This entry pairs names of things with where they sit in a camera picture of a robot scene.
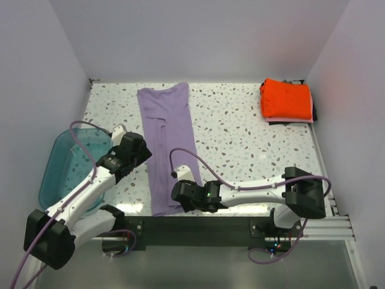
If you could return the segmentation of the purple t shirt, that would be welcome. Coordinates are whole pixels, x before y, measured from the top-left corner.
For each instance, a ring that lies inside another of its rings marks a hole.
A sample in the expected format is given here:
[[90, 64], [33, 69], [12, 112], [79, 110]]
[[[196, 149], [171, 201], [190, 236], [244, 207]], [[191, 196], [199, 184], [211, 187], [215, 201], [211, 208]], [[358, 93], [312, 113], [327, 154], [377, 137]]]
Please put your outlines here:
[[185, 82], [165, 90], [144, 88], [137, 92], [144, 140], [152, 153], [147, 169], [154, 216], [183, 211], [180, 204], [171, 199], [177, 180], [171, 176], [170, 160], [175, 168], [188, 166], [195, 181], [202, 184], [197, 160], [186, 152], [171, 152], [174, 148], [197, 152], [188, 95], [189, 85]]

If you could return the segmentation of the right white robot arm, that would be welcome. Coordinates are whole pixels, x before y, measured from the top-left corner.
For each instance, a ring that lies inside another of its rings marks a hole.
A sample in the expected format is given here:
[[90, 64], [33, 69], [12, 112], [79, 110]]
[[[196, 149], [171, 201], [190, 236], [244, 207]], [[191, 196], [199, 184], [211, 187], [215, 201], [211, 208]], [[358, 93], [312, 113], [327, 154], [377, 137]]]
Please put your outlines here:
[[245, 204], [278, 204], [268, 221], [268, 230], [276, 237], [282, 236], [301, 218], [325, 218], [324, 199], [331, 189], [331, 182], [326, 177], [296, 167], [285, 168], [284, 174], [270, 181], [230, 182], [218, 179], [198, 185], [188, 166], [179, 166], [171, 176], [177, 179], [171, 199], [180, 203], [186, 213], [194, 210], [216, 213]]

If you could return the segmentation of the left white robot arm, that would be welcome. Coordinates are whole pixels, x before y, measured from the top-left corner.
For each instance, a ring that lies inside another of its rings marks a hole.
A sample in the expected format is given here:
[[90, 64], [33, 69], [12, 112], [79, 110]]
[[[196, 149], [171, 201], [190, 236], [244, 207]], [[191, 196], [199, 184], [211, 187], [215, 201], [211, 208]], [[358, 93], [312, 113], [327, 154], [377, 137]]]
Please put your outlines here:
[[32, 255], [57, 270], [92, 238], [130, 232], [124, 212], [112, 205], [103, 205], [94, 214], [82, 217], [102, 194], [152, 155], [142, 135], [126, 132], [116, 140], [118, 145], [101, 156], [89, 175], [64, 199], [28, 216], [23, 244], [26, 256]]

